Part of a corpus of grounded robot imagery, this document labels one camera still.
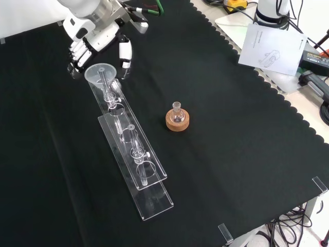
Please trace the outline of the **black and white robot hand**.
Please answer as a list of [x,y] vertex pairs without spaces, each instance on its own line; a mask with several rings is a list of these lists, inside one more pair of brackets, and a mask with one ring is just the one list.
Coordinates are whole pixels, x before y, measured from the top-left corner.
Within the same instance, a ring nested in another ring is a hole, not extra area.
[[120,28],[130,20],[128,15],[116,19],[111,17],[109,24],[97,29],[96,24],[89,19],[68,15],[63,22],[66,33],[72,39],[69,48],[68,73],[74,79],[79,78],[94,57],[108,49],[113,43],[119,42],[121,78],[127,78],[131,69],[132,45],[130,39],[121,33]]

